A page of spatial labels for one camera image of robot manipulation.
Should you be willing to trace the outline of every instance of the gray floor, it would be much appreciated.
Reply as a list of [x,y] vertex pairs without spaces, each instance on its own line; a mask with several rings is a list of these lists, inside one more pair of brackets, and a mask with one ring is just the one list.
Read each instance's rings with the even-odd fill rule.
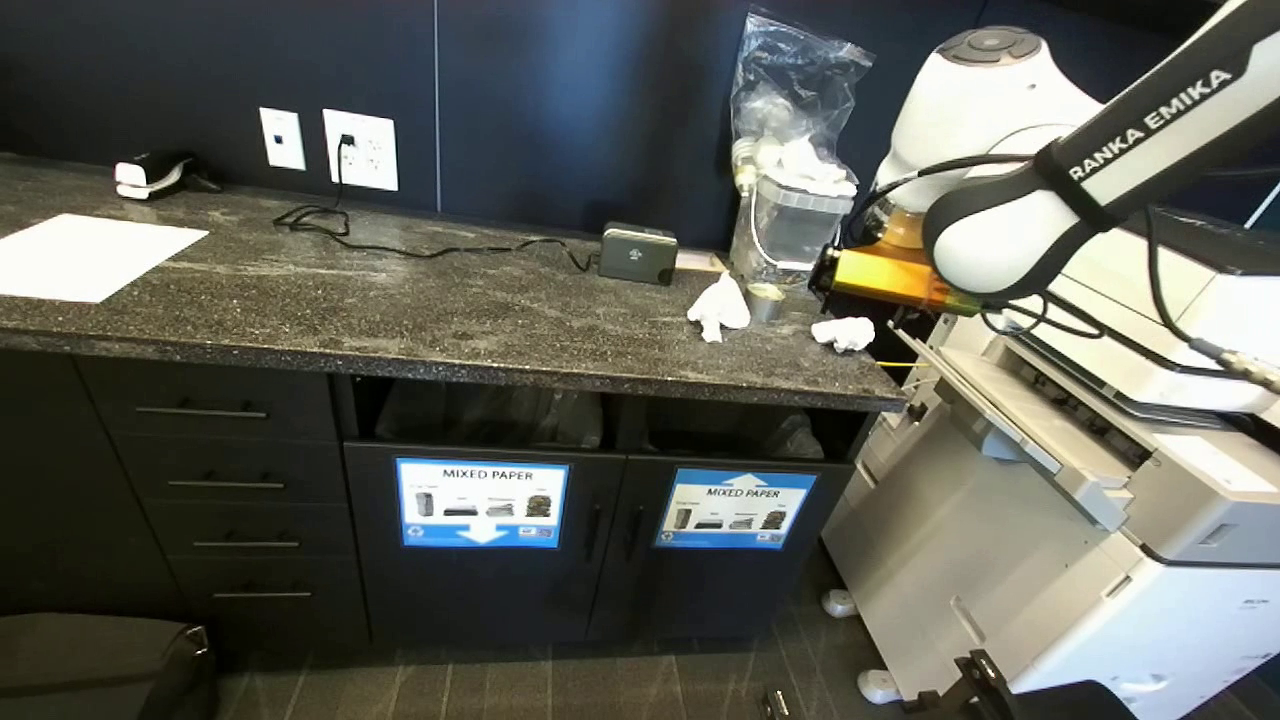
[[[247,656],[220,676],[220,720],[763,720],[784,687],[792,720],[906,716],[855,696],[877,668],[860,620],[827,620],[815,556],[773,634],[751,646],[326,652]],[[1280,716],[1280,668],[1257,671],[1194,720]]]

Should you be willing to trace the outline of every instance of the gray wall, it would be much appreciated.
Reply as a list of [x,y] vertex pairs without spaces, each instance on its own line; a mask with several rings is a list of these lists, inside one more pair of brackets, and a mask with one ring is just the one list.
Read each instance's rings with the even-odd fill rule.
[[[0,147],[108,163],[191,147],[229,182],[326,190],[321,107],[402,126],[426,218],[601,233],[636,221],[723,247],[723,95],[748,0],[6,0]],[[928,49],[984,22],[1044,33],[1089,92],[1165,57],[1185,4],[770,0],[877,51],[842,146],[865,177]],[[309,174],[266,169],[257,107],[304,112]]]

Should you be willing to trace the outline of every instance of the kitchen counter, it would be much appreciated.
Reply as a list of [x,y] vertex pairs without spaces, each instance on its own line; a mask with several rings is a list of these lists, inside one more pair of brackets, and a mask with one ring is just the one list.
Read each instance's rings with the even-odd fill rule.
[[104,169],[0,157],[0,238],[55,212],[208,227],[104,305],[0,295],[0,349],[247,364],[336,376],[540,385],[803,409],[895,409],[895,385],[870,358],[838,358],[810,324],[729,334],[701,344],[686,309],[713,276],[673,288],[576,271],[562,244],[422,218],[354,212],[354,244],[528,253],[403,259],[350,253],[274,227],[295,208],[274,191],[113,198]]

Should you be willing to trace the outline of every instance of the electrical outlet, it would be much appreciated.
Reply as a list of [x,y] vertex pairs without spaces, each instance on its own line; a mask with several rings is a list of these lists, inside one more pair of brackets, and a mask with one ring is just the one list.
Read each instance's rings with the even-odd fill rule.
[[309,153],[304,153],[304,127],[299,127],[295,112],[284,112],[284,107],[257,107],[257,112],[266,126],[269,163],[304,174]]
[[402,191],[398,119],[326,107],[331,184]]

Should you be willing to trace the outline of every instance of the robotic arm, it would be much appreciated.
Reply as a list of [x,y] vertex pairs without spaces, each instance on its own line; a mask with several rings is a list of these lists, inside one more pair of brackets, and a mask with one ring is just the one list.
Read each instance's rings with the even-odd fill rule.
[[923,218],[928,259],[977,301],[1044,292],[1084,240],[1257,132],[1280,132],[1280,0],[1227,0],[1031,163],[940,191]]

